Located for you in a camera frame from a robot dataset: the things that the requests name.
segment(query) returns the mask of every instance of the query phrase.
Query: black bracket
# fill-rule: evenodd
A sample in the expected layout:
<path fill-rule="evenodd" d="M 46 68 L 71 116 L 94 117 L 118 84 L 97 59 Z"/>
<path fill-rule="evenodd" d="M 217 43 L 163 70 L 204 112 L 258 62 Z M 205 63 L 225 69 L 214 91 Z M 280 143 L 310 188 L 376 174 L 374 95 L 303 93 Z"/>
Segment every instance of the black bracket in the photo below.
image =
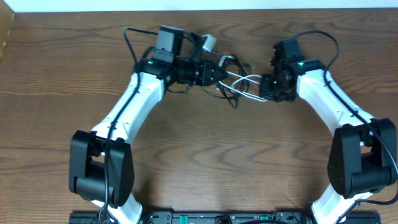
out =
<path fill-rule="evenodd" d="M 104 151 L 105 138 L 77 131 L 70 141 L 69 190 L 85 200 L 105 200 L 104 164 L 94 161 Z M 109 148 L 109 205 L 124 205 L 134 183 L 130 144 L 118 138 Z"/>
<path fill-rule="evenodd" d="M 193 43 L 188 57 L 179 57 L 184 34 Z M 165 91 L 177 82 L 188 86 L 208 86 L 228 77 L 228 74 L 211 60 L 201 59 L 207 37 L 188 33 L 175 27 L 161 26 L 152 58 L 142 57 L 134 72 L 156 75 L 164 81 Z"/>
<path fill-rule="evenodd" d="M 370 125 L 386 142 L 397 160 L 396 127 L 389 119 L 373 119 Z M 372 147 L 361 154 L 360 142 Z M 364 192 L 378 193 L 397 180 L 392 161 L 380 142 L 363 124 L 338 128 L 333 137 L 328 162 L 328 176 L 334 190 L 344 198 Z"/>
<path fill-rule="evenodd" d="M 297 39 L 275 44 L 274 54 L 270 59 L 274 72 L 272 75 L 264 74 L 260 81 L 259 96 L 268 100 L 293 102 L 297 96 L 297 77 L 308 71 L 325 68 L 318 59 L 305 59 Z"/>

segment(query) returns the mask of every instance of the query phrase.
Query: connector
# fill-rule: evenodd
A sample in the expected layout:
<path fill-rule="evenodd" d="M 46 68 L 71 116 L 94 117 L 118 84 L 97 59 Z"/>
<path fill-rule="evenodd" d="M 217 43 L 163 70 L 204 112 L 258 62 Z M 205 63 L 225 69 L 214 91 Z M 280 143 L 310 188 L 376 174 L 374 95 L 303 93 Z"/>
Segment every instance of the connector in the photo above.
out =
<path fill-rule="evenodd" d="M 206 38 L 205 43 L 202 46 L 202 51 L 211 52 L 213 50 L 214 45 L 216 45 L 217 39 L 211 34 L 202 35 L 202 37 Z"/>

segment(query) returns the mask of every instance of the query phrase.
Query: wood grain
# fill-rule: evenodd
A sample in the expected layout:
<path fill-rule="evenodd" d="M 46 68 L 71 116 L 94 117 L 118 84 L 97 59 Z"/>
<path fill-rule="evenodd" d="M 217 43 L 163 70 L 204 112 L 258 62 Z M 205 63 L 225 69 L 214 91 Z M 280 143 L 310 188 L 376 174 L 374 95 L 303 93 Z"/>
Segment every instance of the wood grain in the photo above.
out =
<path fill-rule="evenodd" d="M 298 32 L 333 34 L 338 84 L 377 118 L 398 124 L 398 9 L 18 14 L 0 64 L 0 221 L 66 223 L 73 210 L 96 210 L 68 190 L 69 143 L 89 131 L 123 93 L 132 60 L 124 26 L 169 24 L 212 33 L 217 50 L 237 54 L 252 73 L 271 72 L 272 46 Z M 131 34 L 137 54 L 155 37 Z M 308 58 L 331 59 L 322 36 L 300 39 Z M 175 210 L 305 208 L 328 184 L 331 135 L 302 100 L 226 101 L 199 88 L 168 93 L 133 147 L 134 193 Z M 388 187 L 374 199 L 387 200 Z M 362 205 L 396 223 L 397 205 Z"/>

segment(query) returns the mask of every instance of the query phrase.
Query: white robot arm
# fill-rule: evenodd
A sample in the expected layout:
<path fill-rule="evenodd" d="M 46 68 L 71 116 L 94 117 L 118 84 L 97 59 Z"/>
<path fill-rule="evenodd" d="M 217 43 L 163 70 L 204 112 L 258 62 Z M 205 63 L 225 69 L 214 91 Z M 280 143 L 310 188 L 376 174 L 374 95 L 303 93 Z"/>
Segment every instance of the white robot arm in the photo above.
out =
<path fill-rule="evenodd" d="M 330 72 L 327 72 L 326 78 L 340 97 L 352 108 L 355 108 L 359 115 L 370 123 L 373 118 L 372 115 L 363 111 L 345 92 L 343 92 L 332 79 Z M 346 124 L 352 126 L 362 124 L 358 118 L 347 110 L 327 86 L 325 86 L 322 69 L 312 70 L 298 77 L 297 95 L 304 99 L 317 112 L 332 135 L 335 133 L 335 129 L 341 128 Z M 339 217 L 355 203 L 355 200 L 365 199 L 371 195 L 371 192 L 365 192 L 357 194 L 352 198 L 345 199 L 333 189 L 331 184 L 329 184 L 322 196 L 312 204 L 312 213 L 317 223 L 334 224 Z"/>
<path fill-rule="evenodd" d="M 141 76 L 141 83 L 138 92 L 119 117 L 118 123 L 111 136 L 111 140 L 115 141 L 117 138 L 122 138 L 124 142 L 130 144 L 130 146 L 132 146 L 134 138 L 148 113 L 160 100 L 162 100 L 164 95 L 163 80 L 158 79 L 156 75 L 144 72 L 141 72 L 139 75 Z M 123 96 L 105 119 L 91 130 L 94 131 L 98 137 L 107 137 L 111 122 L 137 86 L 137 76 L 138 74 L 136 73 L 132 74 L 129 86 Z M 99 207 L 104 205 L 104 202 L 99 200 L 92 200 L 91 202 Z M 142 205 L 138 203 L 133 194 L 130 193 L 124 205 L 118 208 L 109 206 L 108 210 L 119 223 L 137 224 L 142 213 Z"/>

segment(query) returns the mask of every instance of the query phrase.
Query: white cable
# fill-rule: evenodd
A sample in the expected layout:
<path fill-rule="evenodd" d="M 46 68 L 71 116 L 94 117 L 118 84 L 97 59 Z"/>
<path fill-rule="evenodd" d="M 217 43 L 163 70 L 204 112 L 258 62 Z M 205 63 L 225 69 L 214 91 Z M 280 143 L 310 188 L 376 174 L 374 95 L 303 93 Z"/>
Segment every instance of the white cable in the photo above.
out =
<path fill-rule="evenodd" d="M 266 99 L 261 98 L 261 97 L 256 96 L 256 95 L 253 95 L 253 94 L 251 94 L 251 93 L 245 93 L 245 92 L 241 92 L 241 91 L 239 91 L 239 90 L 236 90 L 236 89 L 234 89 L 234 88 L 232 88 L 232 87 L 230 87 L 230 86 L 228 86 L 228 85 L 225 85 L 225 84 L 222 83 L 221 81 L 218 81 L 218 83 L 221 84 L 221 85 L 223 85 L 225 88 L 228 88 L 228 89 L 231 90 L 231 91 L 235 91 L 235 92 L 237 92 L 237 93 L 240 93 L 240 94 L 242 94 L 242 95 L 244 95 L 245 97 L 248 97 L 248 98 L 250 98 L 250 99 L 254 99 L 254 100 L 257 100 L 257 101 L 260 101 L 260 102 L 265 102 L 265 101 L 267 101 Z"/>
<path fill-rule="evenodd" d="M 237 80 L 237 81 L 241 81 L 241 80 L 244 80 L 244 79 L 245 79 L 245 80 L 249 80 L 250 82 L 254 82 L 254 83 L 256 83 L 256 84 L 260 84 L 260 83 L 254 81 L 254 80 L 249 79 L 249 77 L 258 77 L 258 78 L 261 78 L 260 75 L 248 75 L 248 76 L 246 76 L 246 77 L 243 77 L 243 76 L 241 76 L 241 75 L 238 75 L 238 74 L 235 74 L 235 73 L 229 72 L 229 71 L 226 71 L 226 73 L 228 73 L 228 75 L 233 75 L 233 76 L 239 77 L 240 79 Z"/>
<path fill-rule="evenodd" d="M 233 58 L 233 57 L 230 56 L 230 55 L 222 56 L 221 59 L 220 59 L 220 62 L 219 62 L 219 64 L 218 64 L 218 66 L 222 67 L 223 64 L 224 64 L 224 61 L 225 61 L 227 58 Z M 241 82 L 242 80 L 247 80 L 247 81 L 250 81 L 250 82 L 253 82 L 253 83 L 256 83 L 256 84 L 260 85 L 259 82 L 256 82 L 256 81 L 254 81 L 254 80 L 252 80 L 252 79 L 249 78 L 249 77 L 259 77 L 259 78 L 261 78 L 260 75 L 248 75 L 248 76 L 246 76 L 246 77 L 243 77 L 243 76 L 238 75 L 238 74 L 235 74 L 235 73 L 233 73 L 233 72 L 229 72 L 229 71 L 226 71 L 226 72 L 227 72 L 229 75 L 233 75 L 233 76 L 239 77 L 239 79 L 236 80 L 235 82 L 233 82 L 231 86 L 225 85 L 225 84 L 222 83 L 221 81 L 218 82 L 219 84 L 223 85 L 225 88 L 231 90 L 232 92 L 240 93 L 241 95 L 244 95 L 244 96 L 247 97 L 247 98 L 254 99 L 254 100 L 257 100 L 257 101 L 260 101 L 260 102 L 265 102 L 265 101 L 267 101 L 266 99 L 261 98 L 261 97 L 256 96 L 256 95 L 253 95 L 253 94 L 251 94 L 251 93 L 245 93 L 245 92 L 236 90 L 235 87 L 234 87 L 237 83 Z"/>
<path fill-rule="evenodd" d="M 247 81 L 250 81 L 250 82 L 253 82 L 253 83 L 255 83 L 255 84 L 260 85 L 259 82 L 256 82 L 256 81 L 254 81 L 254 80 L 252 80 L 252 79 L 249 79 L 250 77 L 259 77 L 259 78 L 261 78 L 260 75 L 248 75 L 248 76 L 246 76 L 246 77 L 242 77 L 242 76 L 240 76 L 240 75 L 238 75 L 238 76 L 241 77 L 241 78 L 238 79 L 238 80 L 236 80 L 235 82 L 233 82 L 233 83 L 231 84 L 231 87 L 232 87 L 232 88 L 235 88 L 235 85 L 238 84 L 238 82 L 240 82 L 240 81 L 242 81 L 242 80 L 247 80 Z"/>

